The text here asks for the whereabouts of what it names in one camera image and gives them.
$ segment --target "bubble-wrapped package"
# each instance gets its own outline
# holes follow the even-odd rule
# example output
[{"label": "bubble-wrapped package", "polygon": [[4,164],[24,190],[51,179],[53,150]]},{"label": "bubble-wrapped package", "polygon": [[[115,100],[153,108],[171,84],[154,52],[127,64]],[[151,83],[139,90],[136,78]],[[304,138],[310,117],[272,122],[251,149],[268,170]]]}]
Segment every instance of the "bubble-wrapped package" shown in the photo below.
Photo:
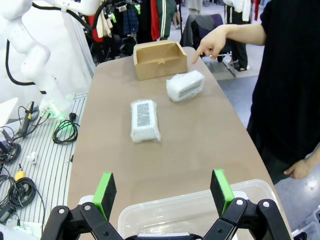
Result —
[{"label": "bubble-wrapped package", "polygon": [[183,101],[200,93],[204,87],[205,76],[198,71],[174,75],[166,81],[166,91],[174,102]]},{"label": "bubble-wrapped package", "polygon": [[135,143],[157,139],[161,141],[158,129],[157,104],[152,100],[137,100],[131,103],[131,139]]}]

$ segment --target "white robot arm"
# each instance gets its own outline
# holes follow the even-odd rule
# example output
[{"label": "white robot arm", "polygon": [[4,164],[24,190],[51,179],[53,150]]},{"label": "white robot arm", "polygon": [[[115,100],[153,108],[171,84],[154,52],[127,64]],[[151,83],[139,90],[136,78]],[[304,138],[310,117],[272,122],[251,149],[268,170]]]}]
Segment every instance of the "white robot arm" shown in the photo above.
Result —
[{"label": "white robot arm", "polygon": [[[102,0],[46,0],[61,11],[72,10],[84,15],[95,15]],[[8,20],[6,37],[11,46],[18,53],[26,54],[26,59],[21,66],[21,73],[34,82],[40,91],[45,91],[39,106],[41,112],[51,112],[51,116],[61,116],[70,107],[70,101],[66,99],[58,88],[55,77],[46,71],[46,63],[50,58],[49,49],[37,42],[23,24],[22,16],[32,7],[32,0],[1,0],[2,16]]]}]

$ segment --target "white curtain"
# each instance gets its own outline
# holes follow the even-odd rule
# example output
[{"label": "white curtain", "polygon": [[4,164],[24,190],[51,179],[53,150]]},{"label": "white curtain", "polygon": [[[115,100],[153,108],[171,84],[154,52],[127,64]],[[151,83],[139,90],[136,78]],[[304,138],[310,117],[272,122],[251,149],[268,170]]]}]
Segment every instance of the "white curtain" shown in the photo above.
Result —
[{"label": "white curtain", "polygon": [[[44,1],[38,5],[48,6]],[[31,8],[22,21],[30,34],[51,52],[46,70],[52,73],[65,95],[87,93],[95,72],[89,47],[82,26],[68,13],[57,10]],[[18,97],[18,104],[10,118],[18,117],[18,106],[26,106],[30,101],[40,104],[42,95],[37,86],[19,86],[8,78],[5,68],[6,20],[0,16],[0,103]],[[30,82],[21,74],[25,55],[13,47],[9,51],[9,68],[12,76],[20,82]]]}]

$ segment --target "hand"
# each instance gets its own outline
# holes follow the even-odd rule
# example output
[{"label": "hand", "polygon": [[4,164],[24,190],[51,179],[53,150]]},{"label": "hand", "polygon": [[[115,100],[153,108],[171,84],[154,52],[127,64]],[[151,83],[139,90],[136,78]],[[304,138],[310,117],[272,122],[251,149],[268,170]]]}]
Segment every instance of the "hand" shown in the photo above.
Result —
[{"label": "hand", "polygon": [[226,45],[227,29],[225,25],[218,26],[215,30],[208,33],[200,42],[200,46],[195,51],[192,63],[195,64],[198,57],[204,53],[213,60],[217,58],[221,49]]},{"label": "hand", "polygon": [[293,179],[304,179],[313,170],[308,159],[303,159],[293,164],[289,169],[284,171],[285,175],[290,175]]}]

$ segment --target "yellow connector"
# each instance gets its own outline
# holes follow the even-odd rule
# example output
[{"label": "yellow connector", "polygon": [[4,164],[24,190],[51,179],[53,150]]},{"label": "yellow connector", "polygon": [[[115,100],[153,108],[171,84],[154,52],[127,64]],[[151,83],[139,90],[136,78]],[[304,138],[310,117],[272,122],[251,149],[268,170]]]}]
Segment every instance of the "yellow connector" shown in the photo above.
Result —
[{"label": "yellow connector", "polygon": [[19,167],[20,167],[20,169],[19,169],[19,171],[16,173],[16,175],[14,177],[15,181],[18,181],[19,179],[22,179],[22,178],[26,177],[25,172],[22,170],[21,164],[19,164]]}]

